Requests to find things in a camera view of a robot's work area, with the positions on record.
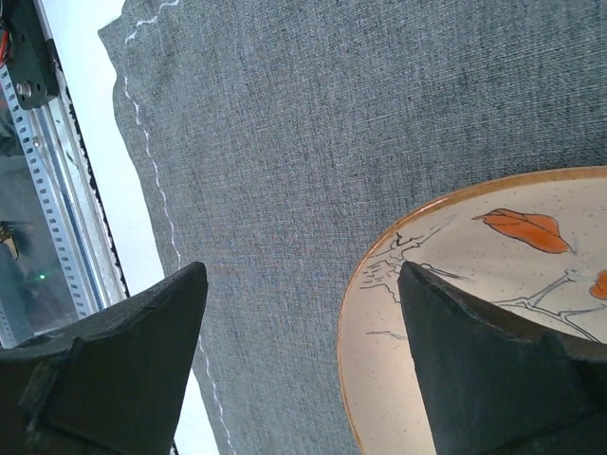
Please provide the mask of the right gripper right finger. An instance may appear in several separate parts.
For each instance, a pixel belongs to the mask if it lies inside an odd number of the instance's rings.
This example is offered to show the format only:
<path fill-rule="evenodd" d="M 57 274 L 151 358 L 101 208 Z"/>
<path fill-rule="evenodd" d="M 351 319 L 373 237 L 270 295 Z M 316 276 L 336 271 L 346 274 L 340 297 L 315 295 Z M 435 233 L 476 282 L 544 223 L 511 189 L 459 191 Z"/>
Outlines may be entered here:
<path fill-rule="evenodd" d="M 439 454 L 602 454 L 606 347 L 479 299 L 407 262 L 398 278 Z"/>

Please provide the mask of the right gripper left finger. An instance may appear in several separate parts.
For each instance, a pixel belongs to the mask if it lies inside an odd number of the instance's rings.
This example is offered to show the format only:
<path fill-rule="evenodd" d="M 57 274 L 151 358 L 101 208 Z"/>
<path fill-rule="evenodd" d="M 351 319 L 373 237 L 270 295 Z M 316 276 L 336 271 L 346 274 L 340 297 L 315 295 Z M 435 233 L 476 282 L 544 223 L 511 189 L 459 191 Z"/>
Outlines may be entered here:
<path fill-rule="evenodd" d="M 193 262 L 1 353 L 4 454 L 168 454 L 208 294 Z"/>

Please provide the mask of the beige bird pattern plate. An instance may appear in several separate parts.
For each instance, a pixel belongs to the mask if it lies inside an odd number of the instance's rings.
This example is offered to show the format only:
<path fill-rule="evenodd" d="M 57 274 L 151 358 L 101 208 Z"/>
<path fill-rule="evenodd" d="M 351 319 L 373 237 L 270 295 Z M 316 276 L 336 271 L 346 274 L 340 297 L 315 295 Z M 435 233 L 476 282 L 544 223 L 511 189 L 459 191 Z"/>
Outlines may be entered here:
<path fill-rule="evenodd" d="M 606 170 L 463 188 L 402 217 L 370 248 L 338 328 L 341 395 L 364 454 L 434 453 L 397 286 L 407 261 L 521 317 L 604 342 Z"/>

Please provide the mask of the grey cloth placemat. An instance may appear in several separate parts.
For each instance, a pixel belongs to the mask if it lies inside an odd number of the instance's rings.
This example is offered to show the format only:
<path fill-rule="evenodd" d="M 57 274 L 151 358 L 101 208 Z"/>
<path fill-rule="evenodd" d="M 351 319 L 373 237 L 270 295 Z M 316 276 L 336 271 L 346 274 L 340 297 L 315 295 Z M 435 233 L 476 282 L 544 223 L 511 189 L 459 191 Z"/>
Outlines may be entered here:
<path fill-rule="evenodd" d="M 336 329 L 391 223 L 606 161 L 602 1 L 128 1 L 100 38 L 163 269 L 207 267 L 222 454 L 357 452 Z"/>

